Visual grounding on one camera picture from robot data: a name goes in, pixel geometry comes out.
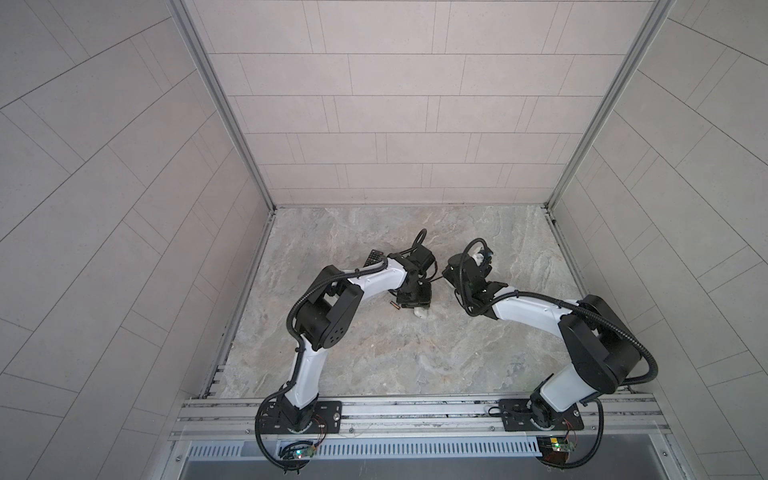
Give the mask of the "white remote control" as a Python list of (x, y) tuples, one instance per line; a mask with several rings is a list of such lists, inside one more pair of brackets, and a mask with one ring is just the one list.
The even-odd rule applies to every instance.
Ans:
[(429, 309), (424, 307), (415, 307), (413, 313), (417, 318), (426, 319), (429, 317)]

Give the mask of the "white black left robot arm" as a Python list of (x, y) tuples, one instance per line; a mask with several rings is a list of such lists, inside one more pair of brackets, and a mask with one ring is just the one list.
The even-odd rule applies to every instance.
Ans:
[(360, 269), (341, 270), (329, 265), (321, 270), (291, 310), (288, 321), (298, 348), (278, 405), (295, 429), (303, 429), (312, 421), (328, 352), (347, 334), (361, 303), (392, 293), (398, 307), (426, 310), (432, 299), (428, 274), (435, 271), (434, 254), (421, 244), (391, 254), (372, 250)]

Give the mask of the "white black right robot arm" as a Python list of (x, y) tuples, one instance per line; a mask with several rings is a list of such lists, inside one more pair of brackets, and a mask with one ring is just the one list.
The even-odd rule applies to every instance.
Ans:
[(653, 378), (650, 360), (646, 376), (629, 374), (648, 351), (602, 298), (588, 295), (565, 301), (517, 290), (489, 281), (491, 252), (452, 256), (443, 277), (454, 287), (460, 306), (471, 317), (517, 322), (554, 335), (565, 345), (570, 363), (549, 376), (531, 393), (524, 411), (539, 429), (552, 429), (561, 414), (578, 402), (614, 393), (620, 386)]

